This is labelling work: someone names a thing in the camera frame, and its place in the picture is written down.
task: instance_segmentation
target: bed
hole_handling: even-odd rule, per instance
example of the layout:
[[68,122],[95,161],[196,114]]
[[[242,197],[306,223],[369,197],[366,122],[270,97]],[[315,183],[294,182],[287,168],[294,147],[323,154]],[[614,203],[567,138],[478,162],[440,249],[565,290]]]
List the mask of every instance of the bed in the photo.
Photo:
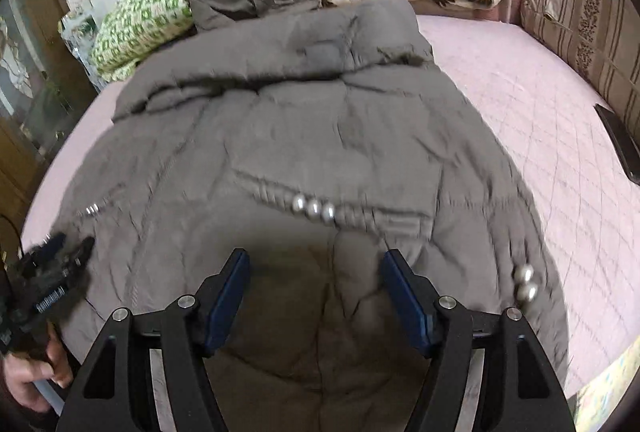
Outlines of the bed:
[[[640,352],[634,344],[640,335],[635,318],[640,294],[632,288],[640,275],[631,267],[634,250],[624,245],[640,231],[640,218],[634,216],[640,192],[623,174],[593,110],[594,104],[605,104],[562,60],[515,25],[437,16],[419,16],[418,23],[434,47],[436,62],[482,114],[534,194],[546,242],[564,277],[570,326],[565,394],[578,393],[578,432],[597,430],[594,423],[615,407],[635,373]],[[110,128],[124,86],[115,82],[101,92],[54,160],[26,219],[26,248],[46,237],[75,170]],[[565,115],[571,117],[573,129]],[[598,160],[597,186],[603,197],[601,210],[587,217],[580,206],[590,195],[582,188],[590,187],[584,174],[593,165],[591,158]],[[571,199],[570,185],[580,187],[577,199]],[[610,235],[600,231],[605,220],[619,229],[615,249]],[[595,241],[585,246],[584,235]],[[588,264],[593,267],[587,272]],[[608,293],[601,284],[609,286]],[[600,310],[593,310],[594,304]],[[610,364],[609,375],[605,372],[588,385]]]

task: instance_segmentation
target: striped cushion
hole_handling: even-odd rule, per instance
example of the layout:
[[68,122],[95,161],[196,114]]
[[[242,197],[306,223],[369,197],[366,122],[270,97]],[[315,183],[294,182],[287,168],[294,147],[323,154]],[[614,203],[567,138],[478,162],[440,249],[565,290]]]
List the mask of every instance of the striped cushion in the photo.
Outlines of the striped cushion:
[[640,16],[630,0],[523,0],[524,29],[587,80],[640,142]]

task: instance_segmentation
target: screw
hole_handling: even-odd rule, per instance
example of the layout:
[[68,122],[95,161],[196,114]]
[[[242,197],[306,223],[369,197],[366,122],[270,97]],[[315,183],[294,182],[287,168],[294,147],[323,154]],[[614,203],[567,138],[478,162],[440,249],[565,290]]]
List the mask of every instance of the screw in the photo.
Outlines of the screw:
[[453,309],[458,303],[455,298],[450,297],[449,295],[444,295],[444,297],[440,297],[438,304],[444,307],[444,309]]
[[507,316],[514,322],[517,322],[522,318],[522,312],[517,307],[510,307],[507,309]]
[[116,322],[122,322],[127,316],[129,316],[129,311],[124,307],[120,309],[116,309],[111,315]]
[[178,306],[187,309],[196,303],[196,299],[192,295],[184,295],[178,299]]

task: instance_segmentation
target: gray puffer jacket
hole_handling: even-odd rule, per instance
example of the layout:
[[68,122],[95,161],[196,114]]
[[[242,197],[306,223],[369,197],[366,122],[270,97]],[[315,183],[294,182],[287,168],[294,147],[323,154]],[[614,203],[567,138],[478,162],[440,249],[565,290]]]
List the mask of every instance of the gray puffer jacket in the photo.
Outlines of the gray puffer jacket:
[[[409,3],[200,1],[200,27],[217,28],[137,70],[66,193],[56,227],[97,239],[71,351],[83,358],[117,307],[164,308],[242,247],[250,289],[207,363],[229,430],[401,432],[428,362],[380,284],[399,248],[441,294],[488,312],[516,303],[514,267],[533,265],[524,313],[563,381],[566,311],[532,195]],[[335,217],[294,213],[299,194]]]

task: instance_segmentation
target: blue gripper pad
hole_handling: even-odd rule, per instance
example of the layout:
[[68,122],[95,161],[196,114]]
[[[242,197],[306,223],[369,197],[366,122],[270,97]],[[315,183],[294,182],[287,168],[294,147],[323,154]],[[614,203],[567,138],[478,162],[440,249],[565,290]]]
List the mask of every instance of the blue gripper pad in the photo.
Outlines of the blue gripper pad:
[[[395,253],[399,256],[398,260],[404,260],[399,252],[395,251]],[[408,274],[413,275],[408,265],[407,270]],[[409,343],[424,357],[430,358],[433,355],[434,346],[438,345],[434,337],[435,311],[431,314],[424,313],[412,287],[396,264],[392,251],[385,253],[380,265],[380,273],[400,317],[404,332],[409,338]]]
[[232,255],[229,258],[230,262],[235,261],[235,263],[232,264],[225,285],[220,290],[216,304],[209,313],[205,347],[211,353],[225,344],[231,330],[231,324],[240,307],[244,289],[249,284],[251,277],[251,263],[248,253],[244,250],[237,250],[235,253],[238,255]]

